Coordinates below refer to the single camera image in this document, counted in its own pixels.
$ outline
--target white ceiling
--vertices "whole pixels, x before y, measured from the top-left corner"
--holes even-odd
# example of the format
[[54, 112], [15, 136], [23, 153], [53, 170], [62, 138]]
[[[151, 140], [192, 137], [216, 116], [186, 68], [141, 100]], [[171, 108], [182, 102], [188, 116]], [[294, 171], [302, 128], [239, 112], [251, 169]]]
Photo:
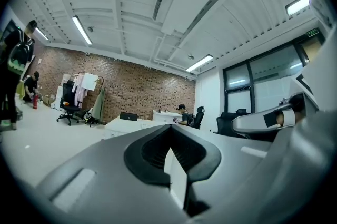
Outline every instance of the white ceiling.
[[[49, 38], [45, 45], [96, 53], [195, 79], [285, 43], [316, 26], [309, 7], [288, 17], [293, 0], [11, 0], [16, 15], [33, 18]], [[78, 15], [93, 45], [71, 17]], [[213, 61], [188, 74], [207, 54]]]

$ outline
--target white floor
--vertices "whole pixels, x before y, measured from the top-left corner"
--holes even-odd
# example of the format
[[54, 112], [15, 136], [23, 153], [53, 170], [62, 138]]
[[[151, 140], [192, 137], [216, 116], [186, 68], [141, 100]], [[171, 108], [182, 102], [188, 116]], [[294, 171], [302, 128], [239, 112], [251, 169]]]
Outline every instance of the white floor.
[[16, 101], [23, 111], [23, 119], [17, 122], [16, 131], [4, 131], [0, 149], [14, 176], [32, 186], [52, 170], [104, 136], [104, 126], [88, 125], [62, 119], [61, 114], [43, 103], [34, 110], [31, 104]]

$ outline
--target window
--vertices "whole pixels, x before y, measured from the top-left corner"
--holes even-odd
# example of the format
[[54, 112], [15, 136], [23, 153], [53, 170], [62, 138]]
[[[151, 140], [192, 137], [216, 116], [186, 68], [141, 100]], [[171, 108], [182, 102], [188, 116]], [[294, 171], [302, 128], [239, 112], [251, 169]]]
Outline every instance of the window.
[[242, 87], [250, 83], [248, 68], [246, 64], [228, 70], [226, 74], [227, 74], [226, 88], [228, 89]]
[[291, 76], [313, 61], [325, 39], [318, 30], [223, 70], [225, 112], [261, 112], [289, 97]]
[[251, 94], [249, 90], [228, 93], [228, 112], [235, 113], [238, 109], [247, 109], [251, 113]]
[[254, 83], [295, 75], [303, 65], [293, 45], [250, 62]]

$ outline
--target cardboard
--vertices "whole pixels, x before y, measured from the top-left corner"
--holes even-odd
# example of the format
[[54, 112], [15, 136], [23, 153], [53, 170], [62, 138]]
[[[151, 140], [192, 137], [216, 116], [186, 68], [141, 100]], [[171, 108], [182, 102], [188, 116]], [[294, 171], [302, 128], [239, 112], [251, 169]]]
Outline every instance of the cardboard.
[[51, 95], [51, 96], [44, 95], [44, 96], [42, 97], [43, 103], [44, 103], [46, 106], [48, 106], [48, 107], [50, 107], [51, 104], [52, 104], [55, 100], [56, 100], [56, 98], [55, 98], [54, 95]]

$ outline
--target cap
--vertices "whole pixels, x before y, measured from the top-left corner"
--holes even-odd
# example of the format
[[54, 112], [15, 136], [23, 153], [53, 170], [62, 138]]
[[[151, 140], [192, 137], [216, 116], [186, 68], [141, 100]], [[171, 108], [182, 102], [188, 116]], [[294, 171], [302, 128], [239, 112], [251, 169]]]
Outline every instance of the cap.
[[34, 72], [34, 76], [35, 76], [35, 78], [38, 80], [38, 78], [40, 77], [40, 74], [39, 74], [37, 71], [35, 71], [35, 72]]
[[180, 104], [180, 105], [179, 105], [179, 107], [177, 108], [177, 110], [181, 110], [181, 109], [184, 109], [184, 110], [186, 110], [186, 108], [185, 108], [185, 105], [184, 105], [184, 104]]

